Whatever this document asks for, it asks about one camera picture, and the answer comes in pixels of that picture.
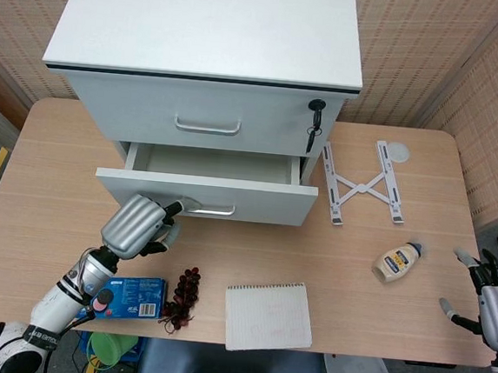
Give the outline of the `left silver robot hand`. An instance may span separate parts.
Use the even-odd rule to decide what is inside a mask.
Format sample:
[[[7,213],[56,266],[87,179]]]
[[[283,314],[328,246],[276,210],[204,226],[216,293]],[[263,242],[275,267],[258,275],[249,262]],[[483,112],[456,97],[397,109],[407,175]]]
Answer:
[[[105,224],[102,242],[118,258],[130,260],[168,250],[181,231],[174,216],[183,211],[175,201],[162,207],[146,196],[135,194]]]

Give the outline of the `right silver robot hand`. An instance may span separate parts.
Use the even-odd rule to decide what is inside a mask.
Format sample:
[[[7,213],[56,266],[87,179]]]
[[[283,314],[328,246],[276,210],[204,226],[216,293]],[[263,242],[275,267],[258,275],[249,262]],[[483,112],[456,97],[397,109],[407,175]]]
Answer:
[[[457,260],[467,269],[477,294],[479,316],[477,321],[467,319],[454,310],[444,297],[439,305],[446,317],[454,324],[480,335],[483,342],[493,351],[498,352],[498,261],[488,250],[483,250],[486,262],[471,256],[466,250],[454,250]]]

